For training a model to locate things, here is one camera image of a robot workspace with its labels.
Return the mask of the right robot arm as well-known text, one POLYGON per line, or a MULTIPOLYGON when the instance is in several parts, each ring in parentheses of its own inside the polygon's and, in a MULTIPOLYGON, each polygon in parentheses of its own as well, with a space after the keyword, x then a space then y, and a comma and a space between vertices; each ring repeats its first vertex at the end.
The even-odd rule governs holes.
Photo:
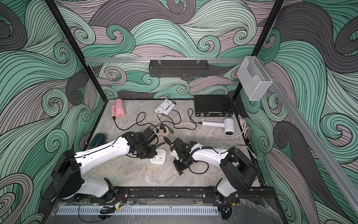
POLYGON ((225 178, 217 183, 213 191, 216 200, 221 203, 238 190, 250 190, 259 176, 256 164, 236 146, 219 150, 195 141, 184 143, 179 138, 173 142, 166 140, 166 143, 170 146, 173 164, 179 175, 196 162, 221 168, 225 178))

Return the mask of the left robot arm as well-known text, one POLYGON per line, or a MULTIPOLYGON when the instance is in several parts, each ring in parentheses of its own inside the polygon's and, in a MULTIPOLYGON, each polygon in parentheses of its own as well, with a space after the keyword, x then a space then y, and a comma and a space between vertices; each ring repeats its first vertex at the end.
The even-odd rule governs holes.
POLYGON ((107 178, 97 179, 86 175, 92 168, 118 156, 134 153, 139 159, 151 159, 157 155, 152 144, 158 138, 147 128, 143 132, 126 132, 114 141, 75 153, 61 154, 51 174, 57 197, 68 201, 76 196, 92 197, 95 203, 112 202, 116 189, 107 178))

